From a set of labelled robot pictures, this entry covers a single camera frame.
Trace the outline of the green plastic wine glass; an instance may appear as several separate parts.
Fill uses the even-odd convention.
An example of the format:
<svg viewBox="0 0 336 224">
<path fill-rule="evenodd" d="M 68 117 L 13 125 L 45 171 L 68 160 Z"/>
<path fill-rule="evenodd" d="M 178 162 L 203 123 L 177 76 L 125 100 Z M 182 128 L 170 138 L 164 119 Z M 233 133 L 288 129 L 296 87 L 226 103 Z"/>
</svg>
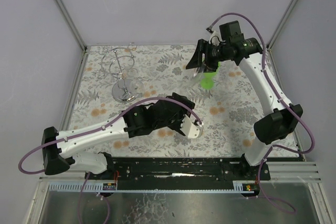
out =
<svg viewBox="0 0 336 224">
<path fill-rule="evenodd" d="M 199 73 L 201 74 L 201 87 L 205 90 L 210 90 L 214 86 L 213 78 L 217 75 L 218 68 L 214 72 L 208 72 L 205 63 L 203 62 L 199 69 Z"/>
</svg>

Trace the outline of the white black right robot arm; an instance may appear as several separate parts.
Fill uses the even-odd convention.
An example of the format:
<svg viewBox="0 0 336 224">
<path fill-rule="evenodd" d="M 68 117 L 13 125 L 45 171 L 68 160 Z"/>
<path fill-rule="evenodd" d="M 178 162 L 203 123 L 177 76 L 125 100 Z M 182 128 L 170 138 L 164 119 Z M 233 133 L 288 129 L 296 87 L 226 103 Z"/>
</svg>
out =
<svg viewBox="0 0 336 224">
<path fill-rule="evenodd" d="M 209 40 L 198 40 L 186 68 L 204 67 L 204 72 L 212 73 L 219 62 L 231 60 L 249 79 L 262 106 L 263 117 L 254 124 L 256 137 L 244 158 L 249 166 L 257 166 L 272 145 L 294 131 L 303 109 L 299 104 L 294 105 L 267 73 L 269 68 L 256 38 L 245 38 L 238 21 L 220 25 L 219 29 Z"/>
</svg>

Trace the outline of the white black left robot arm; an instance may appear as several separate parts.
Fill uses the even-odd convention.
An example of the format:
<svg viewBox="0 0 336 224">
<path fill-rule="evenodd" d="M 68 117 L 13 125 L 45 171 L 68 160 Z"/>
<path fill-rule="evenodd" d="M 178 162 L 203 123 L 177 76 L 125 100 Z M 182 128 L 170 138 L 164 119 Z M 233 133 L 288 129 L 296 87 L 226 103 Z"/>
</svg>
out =
<svg viewBox="0 0 336 224">
<path fill-rule="evenodd" d="M 149 135 L 165 127 L 182 136 L 198 138 L 203 122 L 194 107 L 187 97 L 173 93 L 166 98 L 141 100 L 114 118 L 81 129 L 58 131 L 48 127 L 41 142 L 44 173 L 57 175 L 74 169 L 101 174 L 108 169 L 107 158 L 103 154 L 89 154 L 86 149 L 111 140 Z"/>
</svg>

